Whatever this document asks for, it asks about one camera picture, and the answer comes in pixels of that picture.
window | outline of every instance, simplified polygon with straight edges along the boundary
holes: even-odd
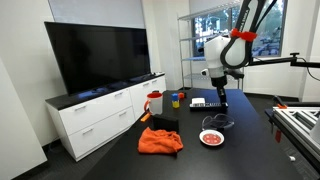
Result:
[[[267,0],[261,15],[271,2],[272,0]],[[286,0],[278,0],[262,21],[257,31],[258,37],[252,45],[252,56],[281,55],[285,2]],[[212,38],[218,33],[229,33],[235,27],[239,13],[240,6],[236,6],[194,18],[194,36],[203,37],[194,42],[194,55],[204,56],[203,52],[199,52],[199,49],[203,47],[208,38]]]

white cabinet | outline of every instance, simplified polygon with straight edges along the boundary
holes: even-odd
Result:
[[[47,107],[63,146],[79,161],[128,130],[154,90],[166,90],[164,75],[81,103],[68,96],[52,98]]]
[[[166,90],[165,76],[131,86],[129,89],[130,94],[132,95],[131,100],[134,116],[138,119],[144,113],[143,106],[147,100],[147,95],[152,91],[159,91],[162,93]]]

television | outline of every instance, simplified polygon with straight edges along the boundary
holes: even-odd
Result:
[[[151,73],[145,29],[44,23],[69,96]]]

black table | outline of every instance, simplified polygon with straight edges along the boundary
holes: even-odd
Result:
[[[218,147],[204,145],[199,134],[203,118],[219,112],[189,110],[194,97],[218,102],[216,91],[188,90],[179,109],[171,105],[175,92],[164,92],[163,114],[180,119],[184,148],[176,156],[139,154],[139,138],[147,126],[152,127],[152,121],[137,121],[84,179],[302,179],[242,91],[226,90],[226,114],[235,119],[235,125],[222,132],[225,142]]]
[[[310,151],[273,115],[272,109],[266,109],[265,113],[269,117],[269,122],[276,125],[297,150],[305,157],[312,167],[320,173],[320,162],[310,153]]]

black floor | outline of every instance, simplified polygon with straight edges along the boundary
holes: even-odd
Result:
[[[262,123],[267,128],[270,128],[268,118],[264,113],[264,109],[271,108],[273,106],[272,96],[262,96],[255,94],[246,94],[249,101],[256,109],[261,117]],[[296,101],[296,99],[283,99],[285,101]],[[294,156],[296,161],[292,164],[297,168],[301,174],[303,180],[314,180],[319,179],[319,174],[308,164],[308,162],[301,156],[301,154],[294,148],[294,146],[282,136],[282,140],[279,146],[282,147],[283,151],[289,156]],[[91,153],[79,162],[75,162],[74,159],[68,154],[68,152],[61,146],[61,144],[49,146],[46,150],[46,155],[49,162],[49,167],[43,168],[39,173],[34,176],[20,177],[20,179],[31,179],[31,180],[77,180],[81,179],[98,161],[104,156],[108,150],[115,144],[119,139],[116,138],[108,144],[102,146],[95,152]]]

